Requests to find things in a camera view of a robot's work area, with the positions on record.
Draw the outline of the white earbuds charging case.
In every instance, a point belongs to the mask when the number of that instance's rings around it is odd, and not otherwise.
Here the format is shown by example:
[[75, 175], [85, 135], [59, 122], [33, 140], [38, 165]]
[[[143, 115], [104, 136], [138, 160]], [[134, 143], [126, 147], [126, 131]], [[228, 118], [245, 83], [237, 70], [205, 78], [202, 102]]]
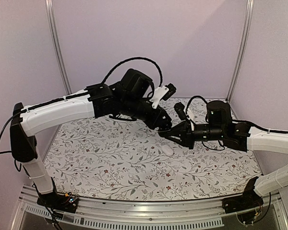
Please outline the white earbuds charging case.
[[174, 154], [174, 151], [172, 148], [170, 148], [169, 146], [162, 146], [162, 151], [165, 155], [167, 156], [172, 156]]

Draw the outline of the black earbuds charging case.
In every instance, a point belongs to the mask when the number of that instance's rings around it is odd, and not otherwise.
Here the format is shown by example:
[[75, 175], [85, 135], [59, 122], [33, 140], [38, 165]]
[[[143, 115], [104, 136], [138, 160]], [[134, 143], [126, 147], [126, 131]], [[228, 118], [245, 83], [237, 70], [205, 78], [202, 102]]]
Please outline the black earbuds charging case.
[[162, 138], [168, 138], [171, 135], [171, 129], [168, 130], [158, 130], [158, 134]]

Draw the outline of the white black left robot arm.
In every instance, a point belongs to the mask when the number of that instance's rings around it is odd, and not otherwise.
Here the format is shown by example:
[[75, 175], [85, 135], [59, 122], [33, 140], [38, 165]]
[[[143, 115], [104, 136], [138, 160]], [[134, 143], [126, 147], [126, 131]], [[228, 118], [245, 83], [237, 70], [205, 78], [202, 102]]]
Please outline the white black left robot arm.
[[91, 85], [77, 93], [33, 106], [18, 103], [14, 106], [10, 126], [12, 156], [23, 164], [43, 200], [51, 208], [57, 208], [62, 198], [38, 156], [37, 133], [73, 120], [106, 115], [126, 115], [142, 120], [149, 129], [168, 130], [172, 126], [171, 118], [159, 102], [166, 101], [175, 92], [173, 84], [155, 88], [150, 77], [129, 69], [120, 81], [110, 86]]

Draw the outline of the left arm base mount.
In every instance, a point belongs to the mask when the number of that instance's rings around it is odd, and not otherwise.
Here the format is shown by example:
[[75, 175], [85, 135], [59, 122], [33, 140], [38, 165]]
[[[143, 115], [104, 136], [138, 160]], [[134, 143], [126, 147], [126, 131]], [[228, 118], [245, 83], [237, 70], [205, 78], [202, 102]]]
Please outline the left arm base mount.
[[40, 194], [37, 190], [37, 204], [49, 209], [59, 210], [68, 213], [76, 213], [79, 203], [79, 196], [71, 192], [66, 194], [57, 193], [56, 188], [51, 193]]

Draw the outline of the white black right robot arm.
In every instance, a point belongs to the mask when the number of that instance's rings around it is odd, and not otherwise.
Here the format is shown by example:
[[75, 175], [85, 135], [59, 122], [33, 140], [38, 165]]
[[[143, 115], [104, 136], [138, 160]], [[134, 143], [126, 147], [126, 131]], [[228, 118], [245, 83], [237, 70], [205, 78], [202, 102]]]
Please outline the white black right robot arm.
[[[162, 136], [192, 149], [195, 142], [222, 141], [223, 146], [238, 151], [268, 151], [288, 155], [288, 131], [260, 127], [249, 121], [234, 120], [228, 103], [215, 100], [206, 104], [205, 124], [195, 124], [188, 106], [177, 103], [176, 113], [182, 120]], [[239, 197], [239, 205], [249, 209], [262, 197], [288, 186], [288, 164], [267, 175], [252, 178]]]

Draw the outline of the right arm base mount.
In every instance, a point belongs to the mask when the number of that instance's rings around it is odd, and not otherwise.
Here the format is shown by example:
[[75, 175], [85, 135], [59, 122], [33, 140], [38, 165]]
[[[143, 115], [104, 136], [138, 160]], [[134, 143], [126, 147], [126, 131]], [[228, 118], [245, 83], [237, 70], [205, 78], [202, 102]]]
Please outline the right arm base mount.
[[226, 214], [255, 208], [264, 204], [262, 197], [254, 191], [254, 185], [258, 178], [256, 176], [250, 179], [241, 195], [222, 199], [222, 208]]

